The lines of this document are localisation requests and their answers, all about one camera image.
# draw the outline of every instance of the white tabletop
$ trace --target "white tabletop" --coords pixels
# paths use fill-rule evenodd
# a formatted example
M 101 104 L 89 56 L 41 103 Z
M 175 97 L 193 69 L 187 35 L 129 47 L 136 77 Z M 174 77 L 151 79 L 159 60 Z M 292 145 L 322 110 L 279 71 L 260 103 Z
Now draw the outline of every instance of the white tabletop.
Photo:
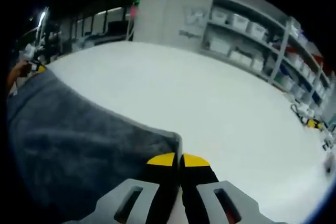
M 253 197 L 273 221 L 304 221 L 330 186 L 318 131 L 300 124 L 281 91 L 233 66 L 180 49 L 114 42 L 49 69 L 106 109 L 178 133 L 184 152 L 208 160 L 219 180 Z M 187 223 L 180 198 L 169 223 Z

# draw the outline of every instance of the gray cloth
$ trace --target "gray cloth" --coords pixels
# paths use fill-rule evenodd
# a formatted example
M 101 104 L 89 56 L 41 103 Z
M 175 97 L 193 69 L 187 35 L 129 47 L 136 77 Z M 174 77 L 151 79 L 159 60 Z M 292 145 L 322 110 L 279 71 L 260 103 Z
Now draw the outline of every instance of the gray cloth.
M 8 98 L 7 125 L 29 192 L 39 205 L 53 206 L 62 221 L 84 218 L 100 197 L 136 177 L 153 156 L 177 151 L 179 143 L 175 133 L 87 101 L 50 70 Z

